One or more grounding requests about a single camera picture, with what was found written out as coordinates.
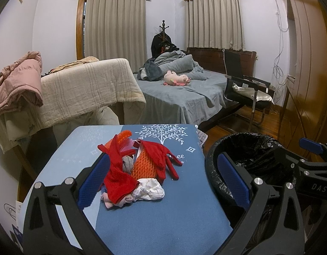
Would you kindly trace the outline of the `pink plush toy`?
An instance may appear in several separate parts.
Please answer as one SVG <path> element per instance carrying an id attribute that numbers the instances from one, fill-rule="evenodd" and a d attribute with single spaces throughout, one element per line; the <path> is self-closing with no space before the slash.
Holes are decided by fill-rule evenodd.
<path id="1" fill-rule="evenodd" d="M 185 86 L 190 83 L 191 79 L 185 75 L 178 75 L 174 71 L 167 71 L 163 77 L 164 85 L 170 86 Z"/>

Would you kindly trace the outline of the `wooden coat stand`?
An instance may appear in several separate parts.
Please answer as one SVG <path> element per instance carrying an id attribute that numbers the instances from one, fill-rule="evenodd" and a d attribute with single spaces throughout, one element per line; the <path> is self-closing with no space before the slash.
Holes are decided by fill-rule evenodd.
<path id="1" fill-rule="evenodd" d="M 162 20 L 162 25 L 160 26 L 161 32 L 159 33 L 162 41 L 170 41 L 170 37 L 166 34 L 166 29 L 168 28 L 169 26 L 166 26 L 165 20 Z"/>

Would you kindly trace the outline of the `red knit glove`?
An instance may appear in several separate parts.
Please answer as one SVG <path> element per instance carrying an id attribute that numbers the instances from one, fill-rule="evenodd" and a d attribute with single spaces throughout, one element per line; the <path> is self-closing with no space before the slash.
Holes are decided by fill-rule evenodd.
<path id="1" fill-rule="evenodd" d="M 179 176 L 173 167 L 173 163 L 182 166 L 182 162 L 161 143 L 140 140 L 144 151 L 148 154 L 155 166 L 158 180 L 162 183 L 166 179 L 166 168 L 168 168 L 172 179 L 179 180 Z"/>

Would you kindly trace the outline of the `left beige curtain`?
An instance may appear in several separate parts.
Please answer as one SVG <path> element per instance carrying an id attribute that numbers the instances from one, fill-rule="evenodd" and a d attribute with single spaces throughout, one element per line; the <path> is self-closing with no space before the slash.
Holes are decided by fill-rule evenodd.
<path id="1" fill-rule="evenodd" d="M 87 0 L 84 55 L 124 58 L 137 72 L 147 59 L 146 0 Z"/>

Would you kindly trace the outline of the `right beige curtain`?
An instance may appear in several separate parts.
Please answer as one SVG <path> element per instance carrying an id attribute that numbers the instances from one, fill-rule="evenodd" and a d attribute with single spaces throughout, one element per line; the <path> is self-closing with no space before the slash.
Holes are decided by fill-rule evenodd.
<path id="1" fill-rule="evenodd" d="M 244 51 L 240 0 L 188 0 L 186 46 Z"/>

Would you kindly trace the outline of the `blue patterned table cloth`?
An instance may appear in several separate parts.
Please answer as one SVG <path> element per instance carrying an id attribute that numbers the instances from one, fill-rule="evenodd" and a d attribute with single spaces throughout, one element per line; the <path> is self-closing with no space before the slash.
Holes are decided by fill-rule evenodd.
<path id="1" fill-rule="evenodd" d="M 214 254 L 232 232 L 192 125 L 81 126 L 19 218 L 25 254 Z"/>

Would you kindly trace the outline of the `black lined trash bin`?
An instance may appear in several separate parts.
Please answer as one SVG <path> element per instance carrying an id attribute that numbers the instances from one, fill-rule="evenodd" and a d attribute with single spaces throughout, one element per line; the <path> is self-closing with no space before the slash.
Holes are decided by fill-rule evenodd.
<path id="1" fill-rule="evenodd" d="M 205 159 L 206 175 L 230 221 L 232 230 L 243 218 L 245 210 L 236 205 L 231 191 L 224 182 L 218 170 L 218 156 L 221 153 L 228 154 L 233 162 L 237 166 L 244 167 L 252 178 L 259 177 L 279 191 L 286 183 L 293 183 L 294 180 L 290 164 L 283 158 L 282 149 L 282 145 L 271 136 L 238 133 L 221 138 L 209 150 Z M 280 198 L 268 201 L 259 227 L 247 245 L 248 249 L 271 237 L 280 207 Z"/>

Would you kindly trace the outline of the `pink cloth scrap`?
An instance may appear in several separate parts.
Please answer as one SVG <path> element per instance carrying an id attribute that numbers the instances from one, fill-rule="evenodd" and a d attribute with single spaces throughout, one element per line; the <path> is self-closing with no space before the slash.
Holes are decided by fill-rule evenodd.
<path id="1" fill-rule="evenodd" d="M 123 207 L 126 204 L 133 202 L 133 196 L 132 195 L 126 195 L 123 197 L 118 203 L 113 203 L 111 199 L 109 199 L 108 193 L 106 191 L 103 191 L 101 195 L 101 200 L 104 202 L 107 209 L 111 209 L 112 207 Z"/>

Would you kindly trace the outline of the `orange foam net sleeve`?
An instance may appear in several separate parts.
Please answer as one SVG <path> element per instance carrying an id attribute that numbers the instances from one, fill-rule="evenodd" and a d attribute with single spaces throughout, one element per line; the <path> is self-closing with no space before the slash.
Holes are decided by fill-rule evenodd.
<path id="1" fill-rule="evenodd" d="M 158 174 L 154 163 L 144 148 L 139 149 L 136 161 L 133 165 L 131 176 L 138 179 L 155 179 Z"/>

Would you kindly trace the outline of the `red plastic bag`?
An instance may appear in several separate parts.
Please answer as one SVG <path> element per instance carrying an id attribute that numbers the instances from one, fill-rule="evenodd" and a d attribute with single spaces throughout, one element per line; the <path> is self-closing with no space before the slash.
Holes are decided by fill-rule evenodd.
<path id="1" fill-rule="evenodd" d="M 109 200 L 113 204 L 119 203 L 124 197 L 131 194 L 139 185 L 139 182 L 130 174 L 122 170 L 122 158 L 124 156 L 131 156 L 136 153 L 136 150 L 130 148 L 121 151 L 118 144 L 117 135 L 111 140 L 109 148 L 99 144 L 98 148 L 109 156 L 110 168 L 104 178 L 104 185 L 107 189 Z"/>

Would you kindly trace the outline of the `white tissue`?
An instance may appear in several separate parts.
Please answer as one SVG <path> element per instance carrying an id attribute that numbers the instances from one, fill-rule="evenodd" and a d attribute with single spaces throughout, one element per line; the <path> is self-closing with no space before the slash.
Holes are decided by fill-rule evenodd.
<path id="1" fill-rule="evenodd" d="M 159 181 L 155 178 L 138 179 L 139 185 L 132 192 L 133 201 L 138 200 L 160 200 L 164 198 L 165 192 Z"/>

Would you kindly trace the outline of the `beige curtain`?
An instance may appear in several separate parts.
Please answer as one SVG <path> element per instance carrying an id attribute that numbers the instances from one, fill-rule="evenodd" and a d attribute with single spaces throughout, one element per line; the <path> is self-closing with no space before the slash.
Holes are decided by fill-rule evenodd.
<path id="1" fill-rule="evenodd" d="M 188 0 L 186 46 L 244 51 L 240 0 Z"/>
<path id="2" fill-rule="evenodd" d="M 84 55 L 124 58 L 137 72 L 147 59 L 146 0 L 87 0 Z"/>

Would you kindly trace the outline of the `bed with grey sheet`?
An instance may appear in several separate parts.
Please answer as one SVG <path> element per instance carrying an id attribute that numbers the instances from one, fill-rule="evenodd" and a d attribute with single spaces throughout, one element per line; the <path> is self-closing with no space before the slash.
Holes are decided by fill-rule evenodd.
<path id="1" fill-rule="evenodd" d="M 226 77 L 208 70 L 204 74 L 206 80 L 192 80 L 187 86 L 137 80 L 146 99 L 140 123 L 199 125 L 221 109 L 235 105 L 224 96 Z"/>

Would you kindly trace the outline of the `pink quilted jacket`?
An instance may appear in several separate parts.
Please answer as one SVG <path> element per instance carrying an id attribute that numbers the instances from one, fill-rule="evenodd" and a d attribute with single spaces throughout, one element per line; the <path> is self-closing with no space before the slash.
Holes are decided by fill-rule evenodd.
<path id="1" fill-rule="evenodd" d="M 0 72 L 0 116 L 19 111 L 25 104 L 43 106 L 41 90 L 42 58 L 29 51 Z"/>

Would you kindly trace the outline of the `brown wooden wardrobe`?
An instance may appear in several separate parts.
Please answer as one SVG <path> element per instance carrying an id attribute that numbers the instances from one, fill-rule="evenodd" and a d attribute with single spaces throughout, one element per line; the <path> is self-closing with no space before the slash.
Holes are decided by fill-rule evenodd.
<path id="1" fill-rule="evenodd" d="M 286 85 L 278 139 L 306 157 L 300 138 L 327 142 L 327 12 L 319 0 L 284 2 L 295 22 L 296 70 Z"/>

